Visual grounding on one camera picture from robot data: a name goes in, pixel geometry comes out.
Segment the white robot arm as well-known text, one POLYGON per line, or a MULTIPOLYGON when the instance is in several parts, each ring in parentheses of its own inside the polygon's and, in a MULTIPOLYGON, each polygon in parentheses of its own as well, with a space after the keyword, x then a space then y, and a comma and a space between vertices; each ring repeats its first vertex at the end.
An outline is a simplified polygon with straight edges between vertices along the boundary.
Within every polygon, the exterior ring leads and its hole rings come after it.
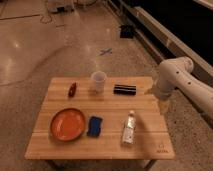
POLYGON ((178 88, 202 110, 201 117, 213 129, 213 87, 195 78, 193 69, 189 57, 163 60, 152 91, 156 98, 165 101, 178 88))

